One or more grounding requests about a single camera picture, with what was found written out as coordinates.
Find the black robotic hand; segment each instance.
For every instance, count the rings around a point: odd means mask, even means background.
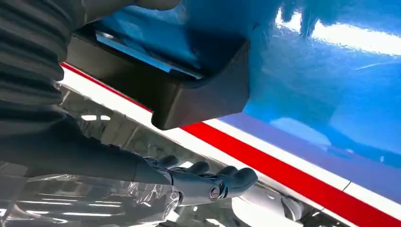
[[[146,157],[145,160],[166,176],[180,193],[180,206],[212,203],[218,199],[242,195],[258,180],[250,168],[237,170],[227,166],[216,174],[207,173],[209,165],[200,161],[189,168],[174,167],[178,164],[175,156],[160,160]]]

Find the blue paint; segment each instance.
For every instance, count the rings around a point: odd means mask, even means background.
[[[184,0],[102,23],[209,70],[246,37],[251,97],[222,120],[401,203],[401,1]]]

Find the transparent plastic sheet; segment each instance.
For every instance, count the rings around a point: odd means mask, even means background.
[[[155,226],[179,200],[171,185],[80,175],[0,175],[0,180],[2,227]]]

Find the black plastic part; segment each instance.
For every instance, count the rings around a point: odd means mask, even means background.
[[[168,130],[241,112],[249,98],[248,50],[244,41],[219,73],[195,79],[104,45],[85,27],[74,34],[67,63],[151,109],[152,123]]]

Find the bolt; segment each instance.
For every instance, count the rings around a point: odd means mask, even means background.
[[[214,185],[209,192],[210,200],[216,201],[219,195],[220,195],[220,189]]]
[[[172,200],[176,200],[177,198],[179,197],[179,194],[177,193],[177,192],[173,192],[172,194],[171,194],[171,199]]]

